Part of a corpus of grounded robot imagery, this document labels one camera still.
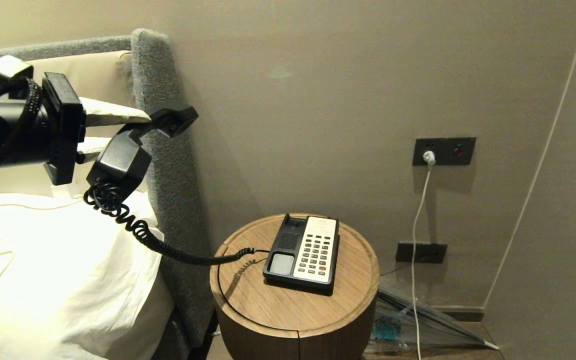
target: black wire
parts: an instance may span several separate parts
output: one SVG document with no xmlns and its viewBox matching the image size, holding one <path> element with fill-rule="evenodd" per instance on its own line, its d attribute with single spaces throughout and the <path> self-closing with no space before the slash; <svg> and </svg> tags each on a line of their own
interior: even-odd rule
<svg viewBox="0 0 576 360">
<path fill-rule="evenodd" d="M 92 205 L 95 210 L 101 210 L 102 214 L 114 218 L 117 224 L 126 224 L 126 231 L 131 232 L 135 239 L 144 244 L 148 249 L 167 256 L 179 262 L 191 265 L 219 265 L 235 262 L 244 255 L 257 252 L 268 253 L 267 250 L 255 250 L 254 248 L 242 248 L 233 255 L 208 257 L 190 255 L 170 244 L 157 239 L 143 219 L 136 221 L 135 215 L 130 214 L 130 207 L 123 204 L 125 196 L 123 191 L 114 184 L 95 184 L 84 193 L 84 202 Z"/>
<path fill-rule="evenodd" d="M 19 116 L 16 126 L 7 136 L 7 139 L 0 145 L 0 165 L 4 162 L 16 148 L 20 134 L 32 128 L 42 106 L 41 87 L 29 77 L 18 77 L 10 80 L 8 84 L 0 86 L 0 96 L 12 91 L 27 89 L 28 96 L 23 105 L 23 110 Z"/>
</svg>

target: white power cord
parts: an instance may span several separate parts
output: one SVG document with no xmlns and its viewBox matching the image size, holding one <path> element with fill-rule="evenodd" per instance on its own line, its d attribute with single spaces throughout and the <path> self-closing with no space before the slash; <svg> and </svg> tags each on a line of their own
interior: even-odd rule
<svg viewBox="0 0 576 360">
<path fill-rule="evenodd" d="M 412 277 L 412 311 L 414 313 L 414 327 L 416 330 L 416 358 L 421 360 L 421 346 L 420 346 L 420 336 L 419 336 L 419 319 L 417 317 L 417 298 L 415 296 L 415 256 L 417 255 L 417 221 L 419 220 L 419 214 L 421 214 L 421 209 L 424 207 L 424 202 L 426 200 L 426 191 L 428 190 L 428 181 L 430 180 L 430 171 L 433 170 L 433 166 L 436 163 L 435 153 L 432 151 L 426 151 L 423 153 L 423 161 L 428 164 L 428 173 L 425 176 L 425 183 L 423 184 L 423 192 L 421 193 L 421 203 L 419 203 L 419 209 L 416 211 L 414 216 L 414 223 L 412 225 L 412 260 L 410 261 L 410 274 Z"/>
</svg>

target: black wall plate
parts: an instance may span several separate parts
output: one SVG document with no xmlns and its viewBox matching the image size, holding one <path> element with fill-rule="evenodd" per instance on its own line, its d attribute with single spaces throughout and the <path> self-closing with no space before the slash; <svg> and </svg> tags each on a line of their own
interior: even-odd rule
<svg viewBox="0 0 576 360">
<path fill-rule="evenodd" d="M 446 257 L 446 250 L 448 250 L 448 244 L 417 243 L 414 262 L 441 264 Z M 412 261 L 412 243 L 398 243 L 395 261 L 398 263 Z"/>
<path fill-rule="evenodd" d="M 416 139 L 413 166 L 425 166 L 424 153 L 432 151 L 436 166 L 469 166 L 477 137 L 427 137 Z"/>
</svg>

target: beige wall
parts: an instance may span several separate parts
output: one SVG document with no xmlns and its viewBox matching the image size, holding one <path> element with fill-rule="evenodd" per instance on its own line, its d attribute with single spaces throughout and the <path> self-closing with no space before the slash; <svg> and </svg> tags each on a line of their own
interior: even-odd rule
<svg viewBox="0 0 576 360">
<path fill-rule="evenodd" d="M 506 360 L 576 360 L 576 67 L 484 323 Z"/>
<path fill-rule="evenodd" d="M 32 22 L 22 14 L 32 14 Z M 576 45 L 570 1 L 0 1 L 0 47 L 169 34 L 211 242 L 281 212 L 338 217 L 394 268 L 425 169 L 417 137 L 477 137 L 437 168 L 421 241 L 426 303 L 484 305 L 544 148 Z M 407 293 L 403 269 L 388 282 Z"/>
</svg>

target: bed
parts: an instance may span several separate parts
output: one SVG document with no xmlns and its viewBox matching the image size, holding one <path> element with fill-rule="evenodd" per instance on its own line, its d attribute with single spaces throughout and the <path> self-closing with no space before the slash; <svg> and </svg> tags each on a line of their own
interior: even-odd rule
<svg viewBox="0 0 576 360">
<path fill-rule="evenodd" d="M 45 71 L 66 74 L 77 94 L 86 98 L 144 110 L 181 99 L 170 41 L 148 29 L 126 36 L 3 48 L 1 55 L 30 60 L 35 78 Z M 111 137 L 120 127 L 89 127 L 86 136 Z M 137 190 L 147 192 L 165 241 L 209 256 L 190 135 L 167 139 L 153 132 L 143 140 L 153 162 Z M 90 164 L 75 169 L 73 185 L 81 194 L 88 187 L 89 169 Z M 53 196 L 41 165 L 0 169 L 0 193 Z M 208 267 L 162 258 L 134 325 L 102 358 L 185 360 L 201 346 L 213 316 L 208 274 Z"/>
</svg>

